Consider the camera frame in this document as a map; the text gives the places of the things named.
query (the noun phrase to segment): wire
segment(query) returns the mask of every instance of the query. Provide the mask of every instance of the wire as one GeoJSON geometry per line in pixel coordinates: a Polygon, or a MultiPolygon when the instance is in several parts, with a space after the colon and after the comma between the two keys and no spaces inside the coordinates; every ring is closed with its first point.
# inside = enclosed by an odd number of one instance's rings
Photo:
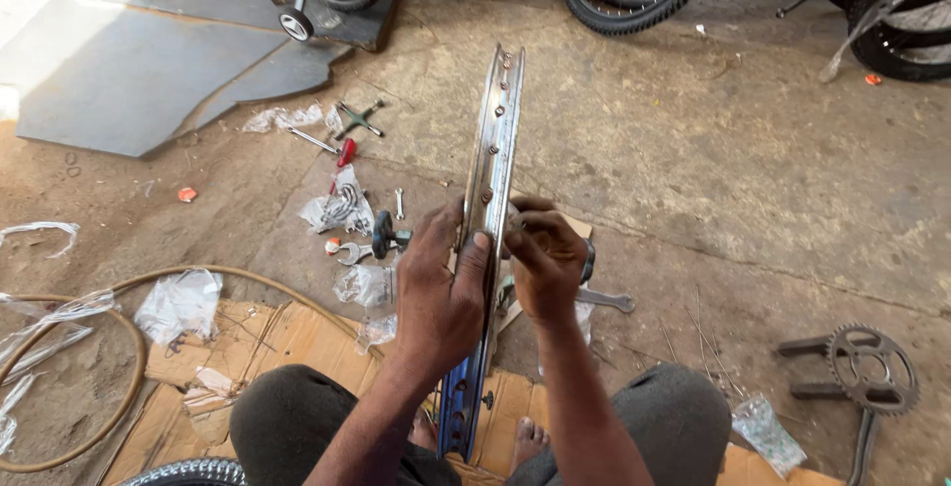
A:
{"type": "MultiPolygon", "coordinates": [[[[137,275],[136,277],[127,279],[126,281],[121,281],[113,285],[112,287],[110,287],[110,289],[112,289],[113,293],[120,293],[121,291],[125,289],[128,289],[130,287],[139,285],[143,282],[150,281],[167,274],[183,273],[184,271],[190,271],[194,269],[206,269],[209,272],[213,272],[213,273],[227,273],[232,275],[238,275],[238,276],[246,277],[249,279],[253,279],[256,282],[262,283],[269,287],[273,287],[277,289],[278,291],[280,291],[281,293],[284,293],[288,295],[289,297],[294,298],[295,300],[298,300],[303,305],[321,314],[322,316],[327,318],[327,320],[329,320],[330,322],[333,322],[334,325],[336,325],[345,334],[350,335],[350,337],[352,337],[353,339],[357,338],[356,330],[351,328],[350,325],[348,325],[346,322],[343,322],[341,318],[337,317],[335,314],[331,313],[320,304],[317,304],[313,299],[305,297],[302,293],[299,293],[295,291],[294,289],[287,287],[286,285],[280,283],[279,281],[275,281],[269,277],[265,277],[260,274],[252,273],[250,271],[245,271],[244,269],[237,269],[234,267],[224,267],[221,265],[182,265],[178,267],[168,267],[167,269],[161,269],[159,271],[154,271],[151,273],[140,274],[140,275],[137,275]]],[[[76,298],[65,297],[62,295],[13,295],[12,299],[22,300],[27,302],[30,302],[30,301],[70,302],[72,300],[75,300],[76,298]]],[[[86,441],[79,447],[73,449],[72,451],[69,451],[65,455],[57,456],[45,462],[39,462],[35,464],[15,464],[13,462],[6,460],[5,458],[0,457],[0,471],[6,471],[10,473],[36,473],[39,471],[45,471],[47,469],[52,469],[54,467],[61,466],[69,462],[76,456],[80,456],[83,453],[86,453],[87,451],[89,451],[89,449],[91,449],[96,443],[98,443],[104,437],[106,437],[106,435],[109,434],[109,432],[111,432],[113,428],[115,428],[116,424],[119,423],[119,420],[122,419],[123,416],[125,416],[125,412],[128,411],[128,408],[132,405],[132,401],[135,400],[136,395],[138,395],[139,388],[142,387],[142,379],[146,375],[146,358],[147,358],[146,341],[143,339],[142,334],[139,332],[139,329],[136,328],[135,324],[133,324],[132,321],[130,321],[126,316],[122,315],[121,313],[115,310],[106,310],[106,312],[112,315],[114,318],[116,318],[116,320],[118,320],[125,326],[125,328],[129,331],[129,334],[132,334],[132,340],[135,342],[135,372],[132,376],[132,383],[129,384],[128,391],[125,392],[125,396],[123,397],[122,402],[119,404],[119,409],[116,410],[115,414],[113,414],[112,417],[109,418],[109,421],[107,421],[106,424],[103,425],[101,429],[99,429],[99,432],[94,434],[88,441],[86,441]]],[[[0,384],[2,384],[3,381],[6,379],[6,376],[9,374],[10,370],[13,369],[13,366],[16,365],[16,362],[19,361],[20,358],[23,358],[23,356],[26,355],[28,352],[30,352],[30,349],[33,347],[33,345],[35,345],[40,339],[42,339],[58,324],[59,324],[58,322],[54,322],[54,323],[50,323],[43,326],[42,328],[37,330],[36,333],[31,335],[30,338],[27,339],[27,341],[23,343],[23,345],[21,345],[20,348],[18,348],[15,353],[13,353],[13,356],[10,357],[10,359],[6,361],[6,364],[4,364],[3,368],[0,368],[0,384]]],[[[378,347],[371,346],[369,348],[369,352],[373,356],[373,358],[375,358],[376,360],[382,361],[383,352],[381,352],[378,347]]]]}

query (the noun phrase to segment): small orange object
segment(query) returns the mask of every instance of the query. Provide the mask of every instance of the small orange object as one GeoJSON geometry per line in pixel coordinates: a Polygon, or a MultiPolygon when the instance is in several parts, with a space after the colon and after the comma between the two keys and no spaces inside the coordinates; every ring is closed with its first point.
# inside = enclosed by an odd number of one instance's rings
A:
{"type": "Polygon", "coordinates": [[[328,238],[323,248],[327,251],[327,256],[337,254],[340,251],[340,239],[337,237],[328,238]]]}
{"type": "Polygon", "coordinates": [[[184,189],[179,189],[179,200],[184,201],[185,203],[195,200],[195,197],[198,193],[195,192],[195,189],[191,187],[185,187],[184,189]]]}

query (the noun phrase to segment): small white wheel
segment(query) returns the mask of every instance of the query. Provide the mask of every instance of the small white wheel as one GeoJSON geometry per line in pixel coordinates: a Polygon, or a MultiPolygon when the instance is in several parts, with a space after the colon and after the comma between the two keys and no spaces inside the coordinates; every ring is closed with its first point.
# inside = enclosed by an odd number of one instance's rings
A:
{"type": "Polygon", "coordinates": [[[280,26],[298,42],[307,42],[314,34],[314,26],[303,12],[294,7],[285,8],[280,13],[280,26]]]}

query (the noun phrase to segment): hand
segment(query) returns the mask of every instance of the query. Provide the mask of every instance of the hand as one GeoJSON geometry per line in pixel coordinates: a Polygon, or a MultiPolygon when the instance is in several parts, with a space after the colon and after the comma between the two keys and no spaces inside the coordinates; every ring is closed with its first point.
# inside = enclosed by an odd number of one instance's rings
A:
{"type": "Polygon", "coordinates": [[[429,388],[469,356],[482,334],[492,239],[482,231],[467,239],[453,276],[447,264],[461,223],[461,197],[427,213],[397,265],[398,362],[429,388]]]}
{"type": "Polygon", "coordinates": [[[552,200],[538,197],[512,199],[520,212],[505,246],[516,257],[516,296],[535,324],[564,326],[575,321],[575,295],[588,259],[588,243],[552,200]]]}

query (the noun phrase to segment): spanner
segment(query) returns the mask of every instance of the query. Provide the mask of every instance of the spanner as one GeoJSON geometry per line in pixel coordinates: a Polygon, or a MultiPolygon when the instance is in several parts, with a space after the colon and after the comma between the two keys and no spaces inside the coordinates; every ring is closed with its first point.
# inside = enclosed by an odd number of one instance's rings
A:
{"type": "Polygon", "coordinates": [[[629,314],[634,311],[634,304],[631,303],[631,295],[607,295],[600,291],[593,291],[585,287],[578,289],[575,300],[590,302],[592,304],[601,304],[602,306],[614,306],[622,312],[629,314]]]}
{"type": "Polygon", "coordinates": [[[397,220],[403,220],[403,190],[397,189],[397,220]]]}
{"type": "MultiPolygon", "coordinates": [[[[392,241],[390,242],[390,248],[396,248],[396,246],[397,243],[392,241]]],[[[355,242],[345,242],[340,245],[341,250],[344,248],[350,251],[350,256],[338,261],[347,266],[356,265],[358,261],[366,258],[370,254],[373,254],[372,244],[359,245],[355,242]]]]}

